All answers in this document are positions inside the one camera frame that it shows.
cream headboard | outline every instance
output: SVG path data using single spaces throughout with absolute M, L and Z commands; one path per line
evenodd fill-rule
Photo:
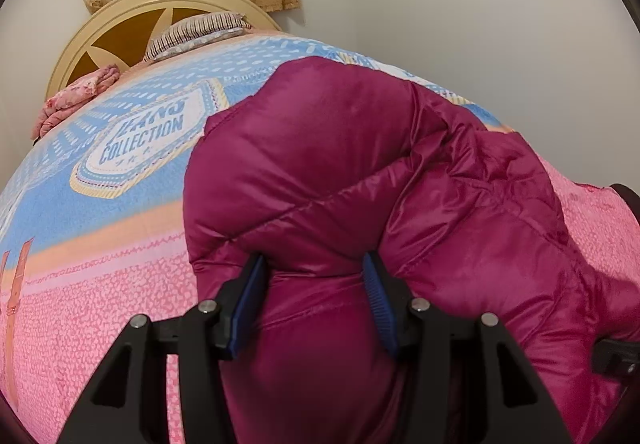
M 66 46 L 49 79 L 46 97 L 99 66 L 114 62 L 124 72 L 142 61 L 148 42 L 173 23 L 223 10 L 244 14 L 258 29 L 280 30 L 249 0 L 114 0 L 98 10 Z

black metal bracket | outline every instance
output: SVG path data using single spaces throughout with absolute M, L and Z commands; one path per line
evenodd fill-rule
M 214 300 L 184 316 L 151 321 L 133 316 L 76 402 L 58 444 L 169 444 L 166 356 L 179 356 L 185 441 L 236 444 L 219 360 L 232 360 L 251 335 L 268 273 L 253 254 Z
M 383 345 L 413 364 L 396 444 L 444 444 L 452 362 L 462 364 L 459 442 L 570 444 L 571 436 L 540 377 L 497 316 L 449 316 L 415 298 L 371 252 L 363 262 L 369 303 Z
M 540 377 L 497 316 L 447 315 L 414 297 L 375 252 L 364 259 L 363 277 L 383 345 L 410 365 L 395 444 L 444 444 L 452 426 L 461 444 L 572 442 Z M 215 299 L 184 316 L 133 316 L 86 385 L 58 444 L 87 438 L 93 444 L 169 444 L 168 354 L 179 356 L 186 444 L 237 444 L 219 361 L 235 359 L 246 344 L 267 285 L 265 260 L 253 254 Z M 622 379 L 628 388 L 591 444 L 637 444 L 639 361 L 640 344 L 604 340 L 594 347 L 594 371 Z M 455 425 L 449 424 L 451 400 L 460 401 Z

pillow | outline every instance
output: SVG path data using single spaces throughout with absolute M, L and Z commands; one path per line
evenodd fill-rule
M 178 54 L 189 52 L 189 50 L 195 50 L 200 46 L 209 45 L 210 43 L 217 43 L 229 38 L 235 38 L 244 34 L 244 29 L 236 27 L 230 30 L 220 30 L 220 32 L 213 32 L 200 38 L 187 41 L 186 43 L 179 43 L 175 46 L 170 46 L 163 52 L 160 52 L 151 62 L 162 61 L 163 59 L 172 58 Z
M 234 12 L 198 14 L 182 19 L 149 43 L 143 61 L 157 61 L 158 56 L 169 48 L 214 32 L 236 28 L 250 29 L 251 25 L 244 20 L 242 14 Z

bedspread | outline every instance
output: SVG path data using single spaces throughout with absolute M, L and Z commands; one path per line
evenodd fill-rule
M 36 144 L 0 195 L 0 390 L 40 444 L 55 442 L 132 315 L 168 318 L 196 302 L 182 190 L 206 118 L 254 94 L 283 62 L 308 56 L 414 80 L 508 131 L 476 104 L 404 70 L 281 33 L 126 74 Z M 168 401 L 178 443 L 173 359 Z

puffer jacket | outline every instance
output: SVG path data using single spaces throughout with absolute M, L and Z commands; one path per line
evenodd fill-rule
M 253 251 L 273 269 L 256 336 L 223 365 L 239 444 L 389 442 L 404 369 L 367 303 L 371 249 L 445 312 L 496 313 L 577 443 L 619 393 L 590 370 L 594 342 L 640 339 L 640 291 L 587 264 L 520 135 L 368 68 L 287 62 L 210 117 L 184 221 L 201 299 Z

